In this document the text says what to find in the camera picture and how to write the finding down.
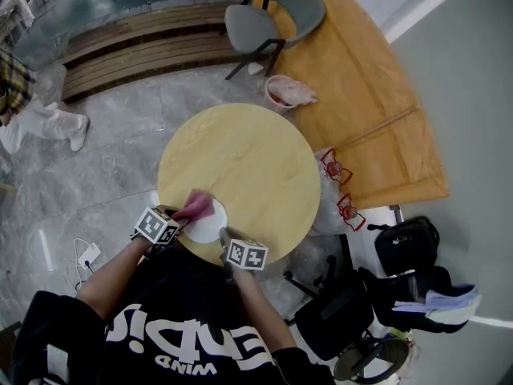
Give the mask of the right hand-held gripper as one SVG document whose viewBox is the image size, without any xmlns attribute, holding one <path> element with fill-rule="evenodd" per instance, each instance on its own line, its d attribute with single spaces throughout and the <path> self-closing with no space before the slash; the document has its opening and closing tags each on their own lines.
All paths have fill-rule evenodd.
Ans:
<svg viewBox="0 0 513 385">
<path fill-rule="evenodd" d="M 220 228 L 219 240 L 226 261 L 244 270 L 263 270 L 268 256 L 268 248 L 256 241 L 232 239 L 225 227 Z"/>
</svg>

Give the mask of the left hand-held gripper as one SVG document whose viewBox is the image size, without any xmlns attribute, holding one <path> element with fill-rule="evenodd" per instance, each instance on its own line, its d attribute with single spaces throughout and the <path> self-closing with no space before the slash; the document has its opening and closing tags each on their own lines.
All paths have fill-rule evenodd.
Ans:
<svg viewBox="0 0 513 385">
<path fill-rule="evenodd" d="M 170 244 L 174 236 L 178 237 L 189 223 L 187 217 L 172 220 L 170 217 L 177 211 L 167 205 L 147 207 L 135 224 L 136 234 L 153 244 Z"/>
</svg>

